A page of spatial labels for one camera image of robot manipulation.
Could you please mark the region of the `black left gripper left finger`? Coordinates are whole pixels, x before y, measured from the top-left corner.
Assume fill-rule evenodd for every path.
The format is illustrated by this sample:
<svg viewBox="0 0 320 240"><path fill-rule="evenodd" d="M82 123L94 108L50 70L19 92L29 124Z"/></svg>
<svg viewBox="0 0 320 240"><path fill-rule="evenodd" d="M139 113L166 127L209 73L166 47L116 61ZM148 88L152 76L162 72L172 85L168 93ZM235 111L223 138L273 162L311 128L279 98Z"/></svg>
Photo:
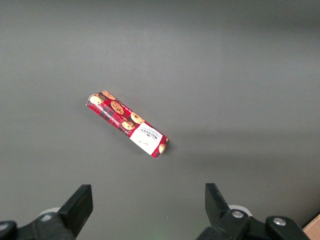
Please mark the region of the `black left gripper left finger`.
<svg viewBox="0 0 320 240"><path fill-rule="evenodd" d="M18 227L13 220L0 222L2 240L75 240L93 211L92 186L81 185L57 212L43 213Z"/></svg>

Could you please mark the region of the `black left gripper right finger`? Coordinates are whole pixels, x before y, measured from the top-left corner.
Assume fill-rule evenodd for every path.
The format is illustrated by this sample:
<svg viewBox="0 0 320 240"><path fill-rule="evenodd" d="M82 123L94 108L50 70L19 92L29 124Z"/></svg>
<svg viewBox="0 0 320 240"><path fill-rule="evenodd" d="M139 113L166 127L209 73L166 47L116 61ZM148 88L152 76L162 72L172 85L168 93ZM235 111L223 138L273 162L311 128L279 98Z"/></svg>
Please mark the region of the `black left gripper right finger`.
<svg viewBox="0 0 320 240"><path fill-rule="evenodd" d="M260 222L241 209L231 209L214 183L205 184L205 210L210 227L198 240L308 240L292 219L272 215Z"/></svg>

